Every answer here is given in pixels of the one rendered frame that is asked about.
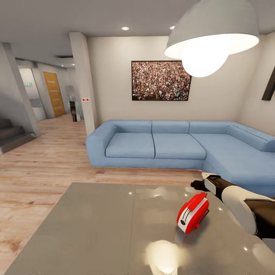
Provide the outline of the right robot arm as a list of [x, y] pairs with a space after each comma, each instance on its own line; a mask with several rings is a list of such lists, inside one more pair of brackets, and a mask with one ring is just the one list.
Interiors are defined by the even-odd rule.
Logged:
[[275, 254], [275, 200], [242, 189], [219, 175], [202, 172], [201, 177], [201, 181], [191, 182], [191, 187], [213, 193], [247, 233], [258, 236]]

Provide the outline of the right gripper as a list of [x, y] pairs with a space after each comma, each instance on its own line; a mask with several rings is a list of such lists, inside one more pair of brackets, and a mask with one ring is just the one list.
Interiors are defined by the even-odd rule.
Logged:
[[205, 180], [203, 181], [194, 181], [194, 182], [191, 182], [191, 187], [193, 187], [195, 190], [200, 190], [200, 191], [209, 191], [205, 186], [204, 186], [204, 182]]

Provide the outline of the radio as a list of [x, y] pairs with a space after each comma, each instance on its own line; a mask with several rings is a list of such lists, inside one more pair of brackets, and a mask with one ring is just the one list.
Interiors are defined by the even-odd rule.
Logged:
[[210, 212], [208, 209], [209, 201], [206, 199], [206, 196], [205, 192], [196, 194], [179, 211], [177, 224], [185, 233], [191, 233], [193, 229], [197, 229], [205, 216]]

